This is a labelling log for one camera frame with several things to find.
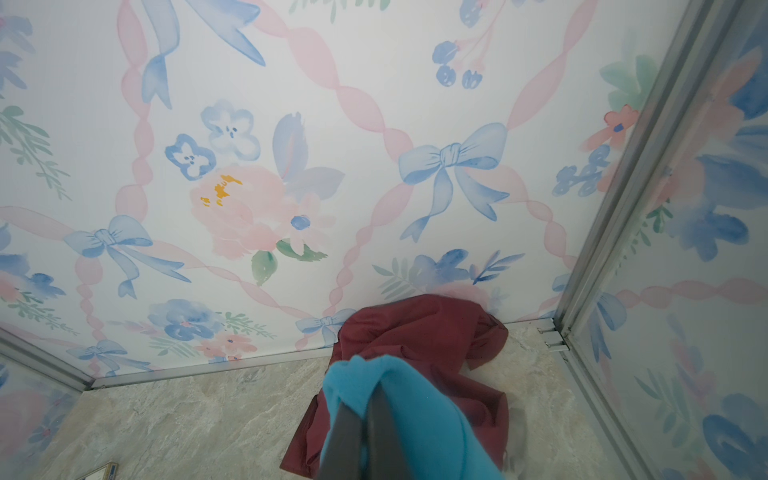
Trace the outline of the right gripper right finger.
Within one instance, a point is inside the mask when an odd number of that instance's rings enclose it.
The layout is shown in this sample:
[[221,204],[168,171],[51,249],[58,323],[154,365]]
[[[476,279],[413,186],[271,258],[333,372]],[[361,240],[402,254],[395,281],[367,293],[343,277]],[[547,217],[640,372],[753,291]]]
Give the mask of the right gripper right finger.
[[377,385],[366,413],[367,466],[365,479],[413,479],[386,393]]

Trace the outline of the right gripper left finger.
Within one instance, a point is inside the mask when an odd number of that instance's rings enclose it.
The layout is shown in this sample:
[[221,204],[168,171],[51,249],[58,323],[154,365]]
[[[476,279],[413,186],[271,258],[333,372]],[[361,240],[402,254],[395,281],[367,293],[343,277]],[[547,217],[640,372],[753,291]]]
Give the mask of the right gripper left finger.
[[361,417],[342,403],[329,432],[317,480],[362,478],[361,450],[364,425]]

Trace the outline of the teal cloth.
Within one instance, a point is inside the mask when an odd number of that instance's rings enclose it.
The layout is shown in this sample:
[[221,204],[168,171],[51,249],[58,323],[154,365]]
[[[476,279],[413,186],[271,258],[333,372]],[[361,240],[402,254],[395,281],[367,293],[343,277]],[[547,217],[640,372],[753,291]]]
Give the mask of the teal cloth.
[[416,479],[500,479],[498,467],[459,407],[404,360],[355,356],[333,364],[323,382],[331,420],[342,406],[359,418],[381,387]]

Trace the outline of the maroon cloth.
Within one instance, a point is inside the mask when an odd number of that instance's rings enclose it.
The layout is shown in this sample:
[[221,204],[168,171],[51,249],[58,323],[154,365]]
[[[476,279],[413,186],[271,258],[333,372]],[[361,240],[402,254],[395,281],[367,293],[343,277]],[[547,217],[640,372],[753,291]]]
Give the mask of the maroon cloth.
[[[464,376],[462,369],[490,362],[507,337],[507,328],[476,303],[421,295],[352,314],[339,329],[326,374],[333,364],[355,356],[371,360],[388,355],[404,360],[459,407],[501,472],[509,430],[506,395]],[[361,479],[365,479],[366,415],[361,419]],[[316,479],[334,421],[322,385],[287,447],[281,468]]]

